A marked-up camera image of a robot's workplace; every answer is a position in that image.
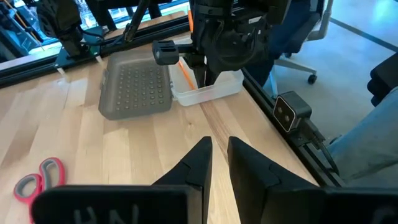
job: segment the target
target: wooden tabletop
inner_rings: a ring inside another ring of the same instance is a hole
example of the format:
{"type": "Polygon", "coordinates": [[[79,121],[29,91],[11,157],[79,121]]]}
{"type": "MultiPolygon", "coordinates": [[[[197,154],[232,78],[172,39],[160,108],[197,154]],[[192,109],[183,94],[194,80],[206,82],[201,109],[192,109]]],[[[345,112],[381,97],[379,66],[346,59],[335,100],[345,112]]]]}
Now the wooden tabletop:
{"type": "Polygon", "coordinates": [[[316,184],[246,90],[189,107],[174,102],[168,112],[132,121],[108,121],[98,111],[102,72],[90,63],[67,70],[71,83],[54,73],[0,90],[0,223],[28,223],[27,206],[12,190],[48,157],[63,161],[67,184],[152,184],[203,136],[213,140],[209,223],[239,223],[226,159],[230,136],[316,184]]]}

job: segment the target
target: gray carpet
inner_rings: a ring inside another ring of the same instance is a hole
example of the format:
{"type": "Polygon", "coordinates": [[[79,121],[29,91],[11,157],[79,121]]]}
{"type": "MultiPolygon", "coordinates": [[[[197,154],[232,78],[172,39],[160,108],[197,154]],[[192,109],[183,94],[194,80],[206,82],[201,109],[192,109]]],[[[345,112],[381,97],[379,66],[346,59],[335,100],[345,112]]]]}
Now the gray carpet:
{"type": "MultiPolygon", "coordinates": [[[[309,73],[275,67],[279,93],[296,91],[313,110],[312,121],[326,141],[347,133],[374,107],[366,85],[370,71],[393,54],[359,35],[335,24],[329,25],[323,40],[306,42],[292,60],[318,71],[314,85],[309,73]]],[[[264,86],[271,93],[271,85],[264,86]]]]}

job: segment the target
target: clear plastic container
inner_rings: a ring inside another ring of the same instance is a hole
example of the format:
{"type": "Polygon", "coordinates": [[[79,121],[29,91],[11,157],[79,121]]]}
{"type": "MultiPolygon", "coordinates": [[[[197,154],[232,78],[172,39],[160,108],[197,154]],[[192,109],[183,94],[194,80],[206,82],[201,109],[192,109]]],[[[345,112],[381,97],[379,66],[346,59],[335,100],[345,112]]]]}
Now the clear plastic container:
{"type": "MultiPolygon", "coordinates": [[[[193,70],[188,67],[183,58],[180,58],[180,60],[188,72],[192,83],[197,87],[198,85],[193,70]]],[[[169,65],[169,72],[173,96],[182,106],[195,105],[197,103],[239,93],[242,90],[242,82],[244,79],[243,73],[240,70],[222,72],[214,85],[191,90],[178,65],[169,65]]]]}

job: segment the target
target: red scissors handle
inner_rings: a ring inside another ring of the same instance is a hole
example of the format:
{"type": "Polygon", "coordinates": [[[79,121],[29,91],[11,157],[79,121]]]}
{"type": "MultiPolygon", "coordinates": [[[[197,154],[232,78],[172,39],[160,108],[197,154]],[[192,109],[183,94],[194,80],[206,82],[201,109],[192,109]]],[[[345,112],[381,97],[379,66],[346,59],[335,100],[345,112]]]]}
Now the red scissors handle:
{"type": "Polygon", "coordinates": [[[30,223],[33,223],[32,218],[32,204],[35,198],[42,193],[44,190],[47,190],[51,187],[56,187],[59,185],[65,184],[65,168],[60,159],[56,157],[51,157],[44,160],[39,167],[40,175],[39,174],[29,174],[22,178],[14,187],[14,196],[20,202],[27,203],[29,206],[29,219],[30,223]],[[47,167],[49,165],[55,165],[58,169],[58,183],[55,186],[51,185],[51,176],[50,172],[48,171],[47,167]],[[36,184],[36,188],[30,195],[24,195],[23,189],[24,187],[31,181],[34,181],[36,184]]]}

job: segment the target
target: gray silicone mat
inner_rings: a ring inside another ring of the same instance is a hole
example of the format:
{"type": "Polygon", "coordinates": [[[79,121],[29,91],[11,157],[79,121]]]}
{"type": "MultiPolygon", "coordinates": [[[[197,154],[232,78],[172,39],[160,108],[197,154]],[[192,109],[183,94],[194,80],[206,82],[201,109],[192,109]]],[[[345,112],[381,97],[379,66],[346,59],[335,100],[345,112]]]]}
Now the gray silicone mat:
{"type": "Polygon", "coordinates": [[[153,58],[133,59],[132,55],[111,55],[104,72],[99,111],[109,120],[131,119],[171,108],[167,66],[157,65],[153,58]]]}

